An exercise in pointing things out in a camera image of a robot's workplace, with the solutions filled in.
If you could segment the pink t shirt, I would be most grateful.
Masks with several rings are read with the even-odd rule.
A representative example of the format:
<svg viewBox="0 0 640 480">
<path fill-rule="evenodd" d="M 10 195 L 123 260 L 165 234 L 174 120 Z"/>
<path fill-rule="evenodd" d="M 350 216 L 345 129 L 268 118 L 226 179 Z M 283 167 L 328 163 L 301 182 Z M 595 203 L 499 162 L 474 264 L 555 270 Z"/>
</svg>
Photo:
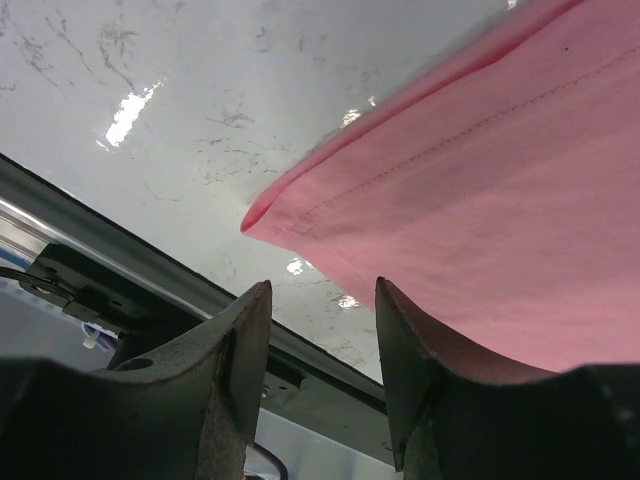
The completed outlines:
<svg viewBox="0 0 640 480">
<path fill-rule="evenodd" d="M 639 358 L 639 5 L 535 1 L 283 175 L 244 234 L 551 371 Z"/>
</svg>

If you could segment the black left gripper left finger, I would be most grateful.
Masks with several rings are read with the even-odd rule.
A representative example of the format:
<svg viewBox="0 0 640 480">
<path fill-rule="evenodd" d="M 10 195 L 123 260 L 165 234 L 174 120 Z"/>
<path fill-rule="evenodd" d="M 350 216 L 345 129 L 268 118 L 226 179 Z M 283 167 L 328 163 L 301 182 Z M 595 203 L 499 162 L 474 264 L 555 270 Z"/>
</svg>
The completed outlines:
<svg viewBox="0 0 640 480">
<path fill-rule="evenodd" d="M 272 287 L 112 370 L 1 363 L 5 479 L 240 479 L 254 441 Z"/>
</svg>

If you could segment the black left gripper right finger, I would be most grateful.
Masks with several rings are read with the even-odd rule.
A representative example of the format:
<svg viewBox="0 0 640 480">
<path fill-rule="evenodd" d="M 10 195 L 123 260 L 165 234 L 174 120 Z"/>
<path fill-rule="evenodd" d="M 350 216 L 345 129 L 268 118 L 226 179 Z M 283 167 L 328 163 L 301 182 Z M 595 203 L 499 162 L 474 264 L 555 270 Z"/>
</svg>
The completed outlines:
<svg viewBox="0 0 640 480">
<path fill-rule="evenodd" d="M 407 479 L 635 479 L 639 368 L 553 373 L 500 355 L 376 283 L 394 464 Z"/>
</svg>

